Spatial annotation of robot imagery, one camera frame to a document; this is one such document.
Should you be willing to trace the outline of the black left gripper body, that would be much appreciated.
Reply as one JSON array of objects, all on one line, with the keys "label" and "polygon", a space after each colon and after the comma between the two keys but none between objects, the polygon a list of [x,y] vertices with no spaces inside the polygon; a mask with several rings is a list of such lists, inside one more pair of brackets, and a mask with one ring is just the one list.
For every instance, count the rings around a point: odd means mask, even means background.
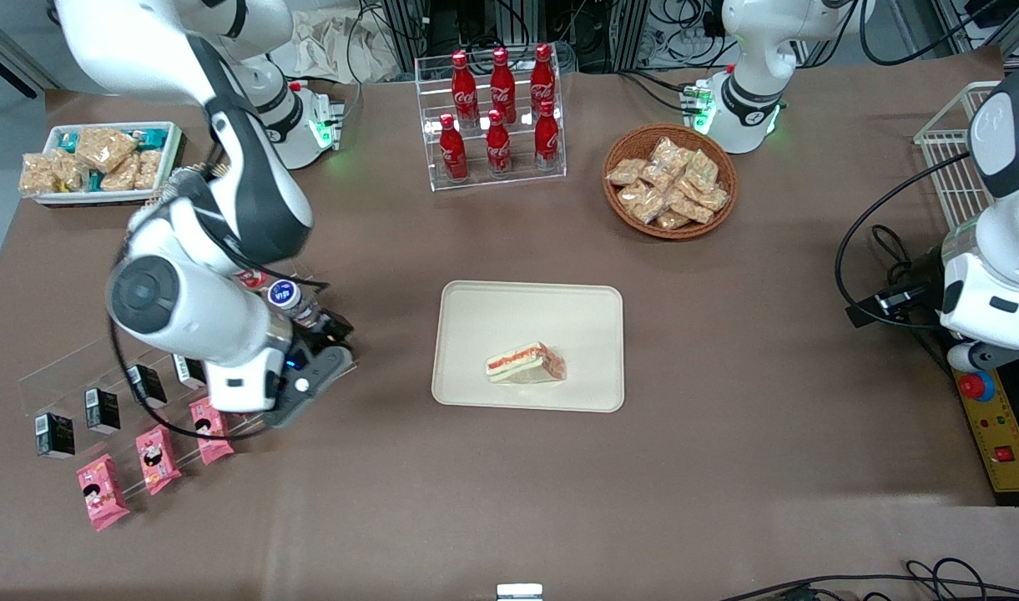
[{"label": "black left gripper body", "polygon": [[940,323],[945,289],[941,250],[927,250],[913,260],[895,263],[891,286],[895,288],[892,316],[912,323]]}]

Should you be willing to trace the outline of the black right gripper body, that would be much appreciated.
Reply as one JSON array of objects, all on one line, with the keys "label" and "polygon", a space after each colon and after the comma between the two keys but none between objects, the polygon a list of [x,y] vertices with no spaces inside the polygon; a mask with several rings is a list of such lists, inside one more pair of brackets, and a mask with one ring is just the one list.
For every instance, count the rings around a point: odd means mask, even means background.
[{"label": "black right gripper body", "polygon": [[310,311],[303,318],[296,318],[294,326],[300,339],[314,353],[331,346],[345,347],[353,351],[350,336],[354,332],[354,326],[339,313],[325,309]]}]

